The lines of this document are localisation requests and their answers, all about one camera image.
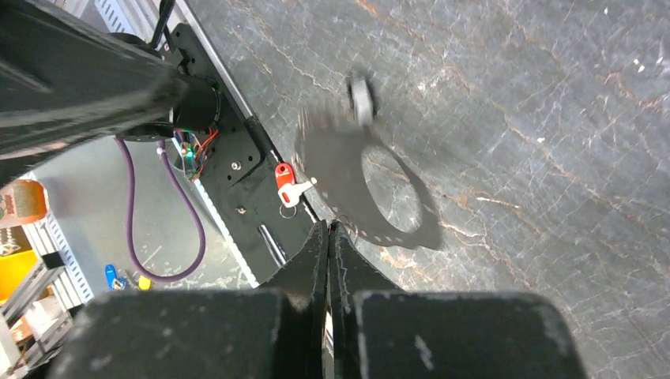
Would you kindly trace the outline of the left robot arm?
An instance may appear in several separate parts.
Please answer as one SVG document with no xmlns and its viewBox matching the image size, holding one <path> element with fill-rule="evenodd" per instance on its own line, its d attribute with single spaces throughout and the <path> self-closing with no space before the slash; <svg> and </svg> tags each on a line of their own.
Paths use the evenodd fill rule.
<svg viewBox="0 0 670 379">
<path fill-rule="evenodd" d="M 211 81 L 138 38 L 101 32 L 49 2 L 2 2 L 3 185 L 90 140 L 203 131 L 220 113 Z"/>
</svg>

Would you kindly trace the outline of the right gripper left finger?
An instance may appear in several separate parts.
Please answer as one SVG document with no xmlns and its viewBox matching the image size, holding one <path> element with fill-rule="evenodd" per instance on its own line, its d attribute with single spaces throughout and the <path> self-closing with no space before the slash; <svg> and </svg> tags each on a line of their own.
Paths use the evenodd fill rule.
<svg viewBox="0 0 670 379">
<path fill-rule="evenodd" d="M 324 378 L 328 227 L 253 290 L 110 292 L 76 317 L 50 378 Z"/>
</svg>

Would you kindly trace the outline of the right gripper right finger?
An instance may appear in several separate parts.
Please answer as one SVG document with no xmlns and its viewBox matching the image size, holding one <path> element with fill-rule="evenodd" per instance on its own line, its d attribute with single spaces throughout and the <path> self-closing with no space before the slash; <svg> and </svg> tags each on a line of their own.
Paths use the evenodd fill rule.
<svg viewBox="0 0 670 379">
<path fill-rule="evenodd" d="M 583 378 L 562 314 L 529 292 L 403 291 L 329 226 L 339 378 Z"/>
</svg>

